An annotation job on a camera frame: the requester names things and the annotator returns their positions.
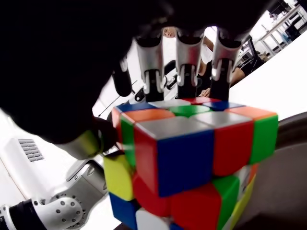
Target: cube face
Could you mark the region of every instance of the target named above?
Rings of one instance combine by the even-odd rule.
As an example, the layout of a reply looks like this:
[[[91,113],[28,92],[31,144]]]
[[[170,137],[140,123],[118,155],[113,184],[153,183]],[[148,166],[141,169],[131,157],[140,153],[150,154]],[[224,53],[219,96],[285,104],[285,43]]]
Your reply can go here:
[[[179,227],[177,224],[172,223],[170,225],[170,230],[184,230],[182,227]]]
[[[159,195],[170,196],[208,183],[212,163],[212,130],[158,141]]]
[[[278,130],[278,116],[255,121],[250,164],[258,163],[274,154]]]
[[[278,116],[276,113],[251,107],[240,107],[227,111],[250,117],[255,122],[253,148],[249,164],[260,162],[274,153],[278,131]]]
[[[171,213],[183,229],[215,230],[222,200],[212,183],[171,197]]]
[[[117,109],[121,113],[125,113],[125,112],[138,111],[143,109],[156,109],[156,107],[148,103],[136,103],[136,104],[121,104],[117,106]]]
[[[247,164],[254,133],[250,118],[227,112],[207,112],[190,119],[214,128],[214,175],[228,176]]]
[[[178,107],[171,107],[169,111],[174,113],[176,116],[190,117],[195,114],[206,113],[210,111],[210,108],[202,105],[185,105]]]
[[[148,212],[161,217],[170,216],[170,198],[155,195],[137,173],[133,177],[133,191],[139,204]]]
[[[134,133],[133,123],[121,116],[121,134],[122,134],[122,149],[125,152],[127,161],[131,166],[135,167],[135,148],[134,148]]]
[[[191,116],[190,119],[205,123],[212,126],[214,129],[239,125],[245,122],[252,122],[251,118],[221,111],[197,114]]]
[[[220,101],[218,99],[209,98],[209,97],[185,98],[184,100],[187,102],[190,102],[191,104],[196,104],[196,105],[201,105],[207,102],[219,102]]]
[[[240,182],[235,176],[227,176],[213,180],[212,184],[222,199],[217,224],[217,230],[221,230],[235,208]]]
[[[157,108],[163,108],[163,109],[168,109],[170,107],[178,107],[178,106],[183,106],[183,105],[191,105],[190,102],[184,101],[181,99],[173,99],[169,101],[158,101],[158,102],[149,102],[149,104],[157,107]]]
[[[138,230],[169,230],[170,225],[169,218],[157,217],[144,208],[136,212],[136,222]]]
[[[232,229],[278,127],[275,113],[208,98],[118,106],[112,116],[125,155],[105,157],[106,183],[114,217],[135,230]]]
[[[202,105],[209,107],[213,111],[224,111],[225,109],[242,107],[244,105],[221,101],[221,102],[207,102]]]
[[[170,196],[209,182],[213,131],[207,125],[174,117],[140,122],[134,133],[136,169],[154,194]]]
[[[127,162],[125,155],[104,157],[104,171],[107,188],[111,193],[125,201],[134,199],[132,188],[134,169]]]
[[[134,146],[134,124],[141,121],[158,120],[175,117],[173,113],[163,109],[145,109],[139,111],[131,111],[122,113],[121,120],[121,135],[122,145],[127,160],[130,165],[135,167],[135,146]]]
[[[140,208],[138,202],[136,200],[124,201],[112,193],[109,193],[109,195],[113,216],[129,228],[137,230],[136,212]]]

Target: robotic hand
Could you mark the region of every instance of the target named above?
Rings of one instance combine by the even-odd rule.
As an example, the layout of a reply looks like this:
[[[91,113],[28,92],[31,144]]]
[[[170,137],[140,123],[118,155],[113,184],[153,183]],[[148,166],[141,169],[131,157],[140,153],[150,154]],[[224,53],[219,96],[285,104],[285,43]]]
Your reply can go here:
[[[245,5],[252,3],[253,11],[247,11]],[[216,25],[210,97],[227,100],[241,42],[269,3],[33,0],[15,5],[4,1],[0,9],[6,10],[9,20],[1,25],[0,69],[6,87],[0,91],[0,107],[24,130],[75,158],[92,158],[117,141],[115,129],[94,117],[92,107],[111,75],[118,92],[129,93],[131,82],[122,61],[132,38],[137,42],[146,101],[163,100],[161,29],[177,28],[178,97],[189,98],[196,96],[203,31]],[[40,113],[31,112],[30,105]],[[85,161],[51,198],[2,206],[0,230],[78,229],[105,196],[101,164]]]
[[[108,194],[102,156],[77,161],[66,180],[49,198],[34,197],[12,207],[1,206],[0,230],[82,228],[94,206]]]

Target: vent grille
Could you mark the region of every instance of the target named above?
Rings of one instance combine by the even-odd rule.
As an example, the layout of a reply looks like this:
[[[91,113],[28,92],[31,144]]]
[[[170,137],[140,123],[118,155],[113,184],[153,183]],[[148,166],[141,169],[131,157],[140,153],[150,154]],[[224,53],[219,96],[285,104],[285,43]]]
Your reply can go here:
[[[19,139],[18,141],[29,161],[33,162],[44,159],[43,154],[39,151],[33,140]]]

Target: white robotic arm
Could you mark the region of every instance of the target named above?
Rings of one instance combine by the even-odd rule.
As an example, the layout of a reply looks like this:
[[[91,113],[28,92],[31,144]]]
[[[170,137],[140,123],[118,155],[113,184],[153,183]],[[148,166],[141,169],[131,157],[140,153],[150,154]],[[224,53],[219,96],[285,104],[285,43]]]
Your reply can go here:
[[[0,207],[0,230],[77,230],[88,221],[94,206],[108,191],[102,157],[77,161],[67,181],[49,198],[32,198]]]

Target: white table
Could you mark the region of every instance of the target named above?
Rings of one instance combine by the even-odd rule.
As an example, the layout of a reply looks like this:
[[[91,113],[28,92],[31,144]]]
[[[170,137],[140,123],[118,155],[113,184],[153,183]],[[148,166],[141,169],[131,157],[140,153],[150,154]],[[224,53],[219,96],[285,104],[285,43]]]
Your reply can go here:
[[[229,101],[277,112],[279,120],[307,111],[307,33],[230,89]]]

